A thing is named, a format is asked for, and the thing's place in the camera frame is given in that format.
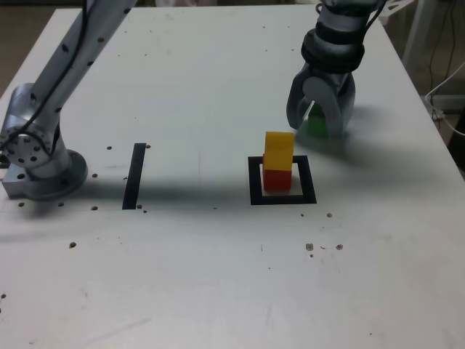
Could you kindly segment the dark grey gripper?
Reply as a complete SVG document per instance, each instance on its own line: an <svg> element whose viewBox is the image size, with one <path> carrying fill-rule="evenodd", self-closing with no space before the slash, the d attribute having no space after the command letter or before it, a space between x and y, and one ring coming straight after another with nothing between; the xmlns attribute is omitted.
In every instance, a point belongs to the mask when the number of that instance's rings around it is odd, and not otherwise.
<svg viewBox="0 0 465 349"><path fill-rule="evenodd" d="M304 115L314 102L323 109L330 138L340 138L343 124L348 124L355 105L355 81L351 73L333 74L304 65L292 81L286 104L291 128L298 129Z"/></svg>

